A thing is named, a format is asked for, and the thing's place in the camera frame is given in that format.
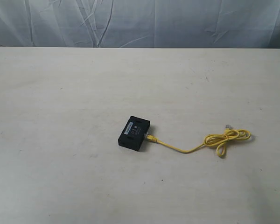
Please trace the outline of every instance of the yellow cable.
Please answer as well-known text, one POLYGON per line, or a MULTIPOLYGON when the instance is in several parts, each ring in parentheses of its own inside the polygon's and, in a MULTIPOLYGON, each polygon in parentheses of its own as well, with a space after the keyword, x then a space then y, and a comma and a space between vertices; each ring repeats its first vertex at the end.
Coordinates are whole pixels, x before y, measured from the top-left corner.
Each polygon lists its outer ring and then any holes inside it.
POLYGON ((220 157, 223 157, 223 156, 225 156, 225 153, 226 153, 226 143, 228 141, 231 141, 231 140, 243 141, 243 140, 249 139, 250 137, 251 137, 251 133, 248 130, 230 129, 230 126, 226 125, 224 134, 209 134, 208 136, 206 136, 204 138, 203 143, 201 143, 199 146, 197 146, 191 150, 188 150, 188 151, 171 146, 165 142, 158 140, 156 137, 154 137, 152 135, 147 135, 146 139, 149 141, 167 146, 180 153, 192 153, 192 152, 200 149, 203 146, 217 147, 217 150, 216 150, 217 155, 220 157))

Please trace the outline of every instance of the label on device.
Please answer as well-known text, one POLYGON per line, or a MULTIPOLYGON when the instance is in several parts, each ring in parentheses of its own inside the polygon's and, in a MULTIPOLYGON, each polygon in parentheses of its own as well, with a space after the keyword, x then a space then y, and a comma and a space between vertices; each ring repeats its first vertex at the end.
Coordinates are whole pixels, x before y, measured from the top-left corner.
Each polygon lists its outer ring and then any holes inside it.
POLYGON ((129 132, 130 132, 132 126, 133 126, 133 122, 130 122, 130 123, 128 124, 128 126, 126 127, 126 131, 124 132, 124 134, 129 134, 129 132))

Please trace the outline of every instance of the table surface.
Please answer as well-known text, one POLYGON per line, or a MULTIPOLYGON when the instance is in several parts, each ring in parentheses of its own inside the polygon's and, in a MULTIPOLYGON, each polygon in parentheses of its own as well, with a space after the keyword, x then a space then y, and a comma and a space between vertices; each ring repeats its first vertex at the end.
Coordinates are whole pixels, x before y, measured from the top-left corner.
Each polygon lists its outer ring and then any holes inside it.
POLYGON ((280 223, 280 49, 0 48, 0 224, 280 223), (118 146, 130 115, 189 149, 118 146))

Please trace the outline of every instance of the white table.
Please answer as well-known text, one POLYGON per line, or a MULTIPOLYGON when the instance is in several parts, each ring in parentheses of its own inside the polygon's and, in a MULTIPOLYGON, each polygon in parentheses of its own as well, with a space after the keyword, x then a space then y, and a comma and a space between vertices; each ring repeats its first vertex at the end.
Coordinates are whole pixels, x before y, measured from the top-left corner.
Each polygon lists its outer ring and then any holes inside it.
POLYGON ((0 48, 0 224, 84 223, 280 223, 280 49, 0 48))

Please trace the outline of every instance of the black box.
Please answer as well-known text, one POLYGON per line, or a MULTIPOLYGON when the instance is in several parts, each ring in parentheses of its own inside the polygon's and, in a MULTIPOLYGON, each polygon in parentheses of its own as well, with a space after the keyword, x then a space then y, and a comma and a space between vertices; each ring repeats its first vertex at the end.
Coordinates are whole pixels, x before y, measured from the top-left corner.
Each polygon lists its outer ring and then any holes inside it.
POLYGON ((139 151, 148 129, 149 120, 131 116, 118 138, 118 144, 139 151))

